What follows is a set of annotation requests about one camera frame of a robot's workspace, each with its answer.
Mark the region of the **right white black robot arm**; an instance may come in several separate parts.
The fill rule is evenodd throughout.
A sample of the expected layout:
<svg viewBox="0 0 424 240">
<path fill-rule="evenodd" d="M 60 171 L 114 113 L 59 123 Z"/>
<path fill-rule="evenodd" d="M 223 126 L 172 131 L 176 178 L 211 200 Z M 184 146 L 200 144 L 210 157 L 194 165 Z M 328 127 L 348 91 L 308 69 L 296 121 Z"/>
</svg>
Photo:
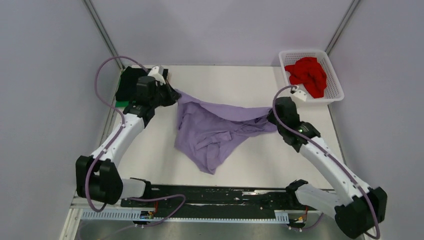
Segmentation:
<svg viewBox="0 0 424 240">
<path fill-rule="evenodd" d="M 324 176 L 334 193 L 318 189 L 306 180 L 292 182 L 285 195 L 292 209 L 301 205 L 313 207 L 333 218 L 339 229 L 355 239 L 375 230 L 373 239 L 381 237 L 380 223 L 385 220 L 388 195 L 381 188 L 372 188 L 337 159 L 309 122 L 301 121 L 297 106 L 290 97 L 277 97 L 267 120 L 276 125 L 284 142 L 301 154 Z"/>
</svg>

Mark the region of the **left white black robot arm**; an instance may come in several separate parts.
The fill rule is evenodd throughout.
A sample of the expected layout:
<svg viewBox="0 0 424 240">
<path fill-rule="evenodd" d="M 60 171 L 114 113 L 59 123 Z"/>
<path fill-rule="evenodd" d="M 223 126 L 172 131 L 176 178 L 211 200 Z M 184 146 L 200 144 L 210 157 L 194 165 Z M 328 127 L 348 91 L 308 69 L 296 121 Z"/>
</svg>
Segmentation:
<svg viewBox="0 0 424 240">
<path fill-rule="evenodd" d="M 134 198 L 146 207 L 153 201 L 153 193 L 148 189 L 150 182 L 122 178 L 118 165 L 133 140 L 154 117 L 156 108 L 174 105 L 181 95 L 160 74 L 140 77 L 135 89 L 135 96 L 119 113 L 121 120 L 105 142 L 91 155 L 76 160 L 76 192 L 89 202 L 113 205 L 118 200 Z"/>
</svg>

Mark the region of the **purple t shirt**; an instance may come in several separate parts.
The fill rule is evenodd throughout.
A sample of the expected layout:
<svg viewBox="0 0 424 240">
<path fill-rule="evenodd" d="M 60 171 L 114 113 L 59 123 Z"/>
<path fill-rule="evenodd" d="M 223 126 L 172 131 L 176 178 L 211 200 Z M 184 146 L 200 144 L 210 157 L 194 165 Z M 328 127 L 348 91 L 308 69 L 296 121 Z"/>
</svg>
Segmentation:
<svg viewBox="0 0 424 240">
<path fill-rule="evenodd" d="M 174 147 L 198 169 L 215 174 L 230 154 L 248 138 L 274 133 L 269 107 L 241 107 L 199 100 L 187 93 L 177 101 Z"/>
</svg>

